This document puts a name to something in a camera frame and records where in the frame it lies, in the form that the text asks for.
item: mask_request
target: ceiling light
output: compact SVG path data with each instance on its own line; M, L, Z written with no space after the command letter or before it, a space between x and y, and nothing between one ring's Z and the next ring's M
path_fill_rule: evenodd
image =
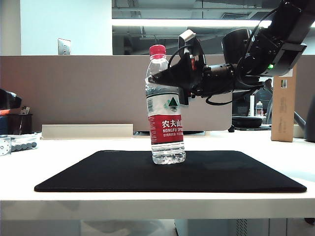
M258 23L253 20L112 19L113 26L239 28L255 27ZM271 21L260 23L263 27L270 24Z

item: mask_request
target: plastic bottle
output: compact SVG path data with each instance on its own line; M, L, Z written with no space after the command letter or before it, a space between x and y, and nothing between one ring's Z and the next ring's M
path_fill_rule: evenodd
M166 70L166 50L163 45L150 47L150 64L146 75L146 97L152 159L156 164L175 164L186 158L178 88L149 83L147 77Z
M262 102L259 101L256 103L256 116L262 116L263 115L263 109L262 109Z

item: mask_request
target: red label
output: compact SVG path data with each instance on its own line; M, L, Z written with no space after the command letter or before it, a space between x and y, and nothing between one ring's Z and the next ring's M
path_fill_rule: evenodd
M151 144L182 142L181 115L155 115L149 117Z

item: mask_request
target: mouse pad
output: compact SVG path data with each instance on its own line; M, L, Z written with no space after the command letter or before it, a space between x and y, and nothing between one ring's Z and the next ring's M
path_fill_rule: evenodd
M300 193L306 187L238 151L186 151L156 165L150 151L98 151L35 187L38 192Z

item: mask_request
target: cardboard box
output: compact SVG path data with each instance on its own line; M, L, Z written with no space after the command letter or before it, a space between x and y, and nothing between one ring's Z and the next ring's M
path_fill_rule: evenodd
M293 141L296 66L286 75L274 77L272 141Z

